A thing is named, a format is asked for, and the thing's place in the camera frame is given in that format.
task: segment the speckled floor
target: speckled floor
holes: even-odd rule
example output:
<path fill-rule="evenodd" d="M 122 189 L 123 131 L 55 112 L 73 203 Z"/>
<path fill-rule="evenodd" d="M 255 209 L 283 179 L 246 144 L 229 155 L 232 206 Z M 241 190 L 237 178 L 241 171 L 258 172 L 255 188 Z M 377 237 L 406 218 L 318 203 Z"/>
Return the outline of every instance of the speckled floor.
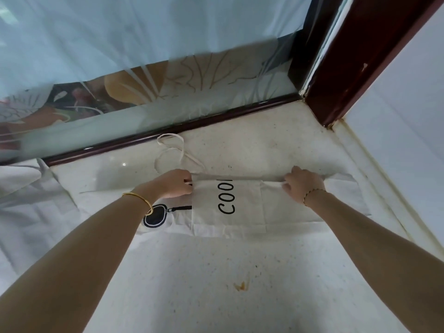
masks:
<path fill-rule="evenodd" d="M 374 220 L 405 236 L 333 133 L 302 102 L 182 136 L 211 174 L 280 178 L 294 164 L 350 173 Z M 53 171 L 71 194 L 129 187 L 156 176 L 160 151 L 148 142 Z M 174 168 L 177 156 L 166 153 L 159 167 Z M 238 290 L 242 282 L 245 290 Z M 126 254 L 85 331 L 407 332 L 325 224 L 256 241 L 155 234 Z"/>

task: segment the person's right arm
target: person's right arm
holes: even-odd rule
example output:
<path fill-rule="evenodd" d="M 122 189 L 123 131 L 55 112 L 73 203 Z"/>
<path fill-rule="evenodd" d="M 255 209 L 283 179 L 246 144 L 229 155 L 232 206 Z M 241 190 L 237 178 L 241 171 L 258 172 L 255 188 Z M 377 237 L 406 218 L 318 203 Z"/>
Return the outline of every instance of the person's right arm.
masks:
<path fill-rule="evenodd" d="M 410 332 L 444 332 L 442 261 L 327 193 L 319 175 L 295 166 L 285 180 L 284 190 L 328 224 L 364 279 Z"/>

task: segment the hand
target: hand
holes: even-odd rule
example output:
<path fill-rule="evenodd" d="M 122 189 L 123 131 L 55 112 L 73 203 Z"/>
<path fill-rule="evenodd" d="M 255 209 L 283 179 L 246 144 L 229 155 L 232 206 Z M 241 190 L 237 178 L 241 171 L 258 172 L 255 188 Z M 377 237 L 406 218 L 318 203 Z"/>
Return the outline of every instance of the hand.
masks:
<path fill-rule="evenodd" d="M 155 199 L 178 197 L 191 194 L 193 188 L 186 184 L 191 181 L 191 173 L 187 170 L 170 170 L 152 181 L 138 185 L 133 189 L 133 193 L 144 198 L 152 196 L 155 192 Z"/>
<path fill-rule="evenodd" d="M 290 197 L 301 204 L 304 203 L 305 195 L 313 189 L 325 190 L 322 178 L 309 170 L 302 170 L 298 166 L 291 169 L 291 173 L 284 177 L 286 183 L 282 188 Z"/>

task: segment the gold bracelet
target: gold bracelet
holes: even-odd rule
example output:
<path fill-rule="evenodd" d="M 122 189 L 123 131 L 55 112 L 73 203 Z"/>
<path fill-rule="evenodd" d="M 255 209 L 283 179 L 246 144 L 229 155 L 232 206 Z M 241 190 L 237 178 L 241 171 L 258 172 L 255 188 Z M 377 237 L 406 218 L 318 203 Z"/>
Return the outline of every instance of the gold bracelet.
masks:
<path fill-rule="evenodd" d="M 141 198 L 143 201 L 145 201 L 146 204 L 150 206 L 150 211 L 147 214 L 145 214 L 145 216 L 150 216 L 153 213 L 153 211 L 154 211 L 153 210 L 153 206 L 151 205 L 151 203 L 146 198 L 140 196 L 139 194 L 132 193 L 132 192 L 123 193 L 122 196 L 124 196 L 124 195 L 134 195 L 134 196 L 137 196 L 138 198 Z"/>
<path fill-rule="evenodd" d="M 315 189 L 309 190 L 308 193 L 305 194 L 305 196 L 304 196 L 304 201 L 303 201 L 304 206 L 308 207 L 308 206 L 305 204 L 305 198 L 308 196 L 308 194 L 310 194 L 311 192 L 314 192 L 315 190 L 322 190 L 322 191 L 326 192 L 326 190 L 325 190 L 325 189 L 322 189 L 322 188 L 315 188 Z"/>

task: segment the person's left arm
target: person's left arm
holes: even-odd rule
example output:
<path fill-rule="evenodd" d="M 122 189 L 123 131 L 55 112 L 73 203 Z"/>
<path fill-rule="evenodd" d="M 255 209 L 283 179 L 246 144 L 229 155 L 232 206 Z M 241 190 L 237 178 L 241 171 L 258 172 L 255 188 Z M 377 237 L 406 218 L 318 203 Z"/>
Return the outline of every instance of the person's left arm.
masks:
<path fill-rule="evenodd" d="M 190 194 L 187 181 L 188 171 L 172 170 L 133 192 L 153 204 Z M 124 195 L 75 228 L 0 297 L 0 332 L 82 332 L 149 211 Z"/>

